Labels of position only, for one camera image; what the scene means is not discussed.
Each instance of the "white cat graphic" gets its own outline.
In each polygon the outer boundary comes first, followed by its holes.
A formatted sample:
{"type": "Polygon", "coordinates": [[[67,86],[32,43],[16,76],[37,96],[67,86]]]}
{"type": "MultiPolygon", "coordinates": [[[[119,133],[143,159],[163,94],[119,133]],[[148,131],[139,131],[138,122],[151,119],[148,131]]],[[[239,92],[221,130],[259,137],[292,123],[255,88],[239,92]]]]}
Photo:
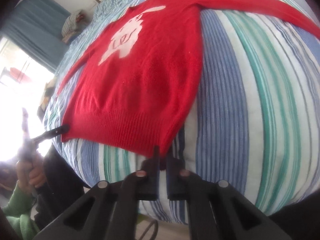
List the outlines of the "white cat graphic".
{"type": "Polygon", "coordinates": [[[130,53],[133,45],[138,40],[138,34],[142,29],[140,20],[142,15],[147,12],[154,12],[164,9],[165,6],[153,7],[145,10],[141,14],[131,18],[123,27],[112,36],[107,51],[102,55],[98,65],[102,64],[112,53],[119,50],[119,57],[123,58],[130,53]]]}

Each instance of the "mattress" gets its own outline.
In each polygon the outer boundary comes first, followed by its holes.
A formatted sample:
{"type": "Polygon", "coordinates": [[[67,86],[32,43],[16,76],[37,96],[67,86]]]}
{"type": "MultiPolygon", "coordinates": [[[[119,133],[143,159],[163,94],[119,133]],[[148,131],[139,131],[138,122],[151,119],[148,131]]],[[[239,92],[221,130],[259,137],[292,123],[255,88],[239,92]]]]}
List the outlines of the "mattress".
{"type": "MultiPolygon", "coordinates": [[[[129,6],[145,0],[103,0],[57,71],[58,84],[85,49],[129,6]]],[[[308,14],[293,0],[281,0],[308,14]]],[[[201,11],[203,72],[196,100],[172,142],[174,156],[207,181],[227,180],[265,214],[310,195],[320,184],[320,44],[310,33],[274,17],[231,10],[201,11]]],[[[83,66],[44,117],[61,124],[83,66]]],[[[89,186],[116,182],[139,169],[144,157],[81,138],[59,154],[89,186]]],[[[158,201],[140,212],[188,223],[184,201],[166,197],[160,173],[158,201]]]]}

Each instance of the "hand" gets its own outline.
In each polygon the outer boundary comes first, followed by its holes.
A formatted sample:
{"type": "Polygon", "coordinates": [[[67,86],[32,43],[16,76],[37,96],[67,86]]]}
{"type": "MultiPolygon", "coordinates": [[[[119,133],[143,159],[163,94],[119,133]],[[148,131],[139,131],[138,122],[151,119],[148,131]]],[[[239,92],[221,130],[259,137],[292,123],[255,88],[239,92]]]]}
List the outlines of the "hand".
{"type": "Polygon", "coordinates": [[[17,162],[16,169],[18,187],[27,195],[32,194],[32,186],[39,188],[47,181],[43,170],[42,157],[38,153],[34,156],[32,163],[28,161],[17,162]]]}

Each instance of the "blue curtain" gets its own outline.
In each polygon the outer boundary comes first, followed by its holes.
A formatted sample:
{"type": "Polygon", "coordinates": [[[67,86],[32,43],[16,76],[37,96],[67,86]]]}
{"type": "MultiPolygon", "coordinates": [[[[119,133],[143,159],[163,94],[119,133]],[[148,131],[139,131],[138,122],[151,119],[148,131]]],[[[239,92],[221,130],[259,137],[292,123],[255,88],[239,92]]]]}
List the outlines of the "blue curtain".
{"type": "Polygon", "coordinates": [[[68,46],[61,30],[70,13],[53,0],[23,0],[1,28],[30,57],[55,72],[68,46]]]}

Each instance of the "black cable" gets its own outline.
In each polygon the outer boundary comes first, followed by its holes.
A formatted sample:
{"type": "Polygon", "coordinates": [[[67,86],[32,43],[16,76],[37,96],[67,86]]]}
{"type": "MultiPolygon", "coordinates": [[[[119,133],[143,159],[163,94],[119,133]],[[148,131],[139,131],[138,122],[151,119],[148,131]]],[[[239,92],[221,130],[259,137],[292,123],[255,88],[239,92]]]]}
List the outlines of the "black cable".
{"type": "Polygon", "coordinates": [[[153,234],[150,237],[150,240],[155,240],[156,236],[158,234],[158,229],[159,229],[159,223],[157,220],[152,220],[150,222],[150,224],[147,226],[146,230],[144,230],[144,232],[142,233],[142,235],[140,236],[140,238],[138,240],[142,240],[144,238],[144,236],[146,235],[146,233],[148,233],[148,231],[150,230],[150,228],[155,225],[155,228],[153,230],[153,234]]]}

